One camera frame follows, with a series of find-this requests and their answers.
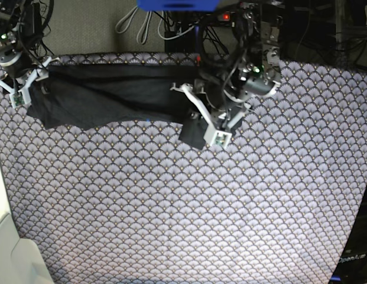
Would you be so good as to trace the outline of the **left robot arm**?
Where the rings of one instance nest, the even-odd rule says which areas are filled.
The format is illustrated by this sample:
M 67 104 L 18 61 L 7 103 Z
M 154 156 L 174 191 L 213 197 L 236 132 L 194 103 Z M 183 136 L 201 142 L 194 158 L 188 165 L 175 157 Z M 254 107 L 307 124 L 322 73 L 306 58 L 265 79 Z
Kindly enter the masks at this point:
M 207 14 L 197 23 L 199 77 L 192 83 L 174 83 L 171 90 L 191 102 L 180 141 L 197 149 L 205 145 L 227 148 L 252 98 L 270 98 L 281 86 L 279 34 L 282 19 L 265 10 L 276 1 L 239 1 Z M 229 16 L 235 48 L 215 58 L 204 49 L 204 31 Z

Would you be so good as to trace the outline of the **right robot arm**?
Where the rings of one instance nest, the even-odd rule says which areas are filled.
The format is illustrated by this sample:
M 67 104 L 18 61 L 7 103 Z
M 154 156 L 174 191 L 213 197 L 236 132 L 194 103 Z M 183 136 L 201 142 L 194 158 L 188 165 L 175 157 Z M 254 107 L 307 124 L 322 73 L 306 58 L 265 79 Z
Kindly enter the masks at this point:
M 13 108 L 31 103 L 34 82 L 59 60 L 45 45 L 54 1 L 0 1 L 0 87 Z

